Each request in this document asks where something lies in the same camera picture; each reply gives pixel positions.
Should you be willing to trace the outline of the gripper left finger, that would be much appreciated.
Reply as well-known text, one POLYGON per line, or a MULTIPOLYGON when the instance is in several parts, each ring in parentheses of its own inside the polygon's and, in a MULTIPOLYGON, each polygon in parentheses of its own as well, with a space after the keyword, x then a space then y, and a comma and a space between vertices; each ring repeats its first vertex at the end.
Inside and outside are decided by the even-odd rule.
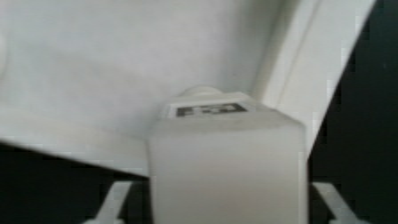
POLYGON ((140 181, 115 181, 87 224, 145 224, 145 196, 140 181))

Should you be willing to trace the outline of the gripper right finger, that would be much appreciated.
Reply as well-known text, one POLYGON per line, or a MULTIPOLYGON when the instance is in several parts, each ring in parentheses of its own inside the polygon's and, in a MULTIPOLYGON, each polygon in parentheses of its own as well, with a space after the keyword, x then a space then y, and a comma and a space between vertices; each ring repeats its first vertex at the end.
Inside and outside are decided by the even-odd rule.
POLYGON ((334 215, 334 219, 328 221, 328 224, 371 224, 355 215, 334 185, 325 182, 312 182, 310 185, 334 215))

